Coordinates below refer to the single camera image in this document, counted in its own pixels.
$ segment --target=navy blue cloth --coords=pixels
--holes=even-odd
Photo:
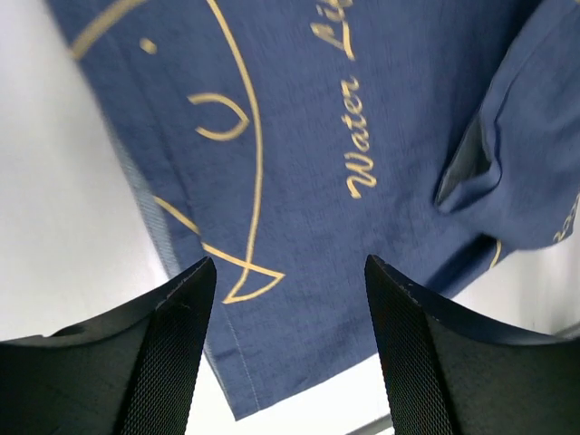
[[[237,419],[376,353],[367,255],[451,296],[572,232],[574,0],[49,4],[180,267],[216,262]]]

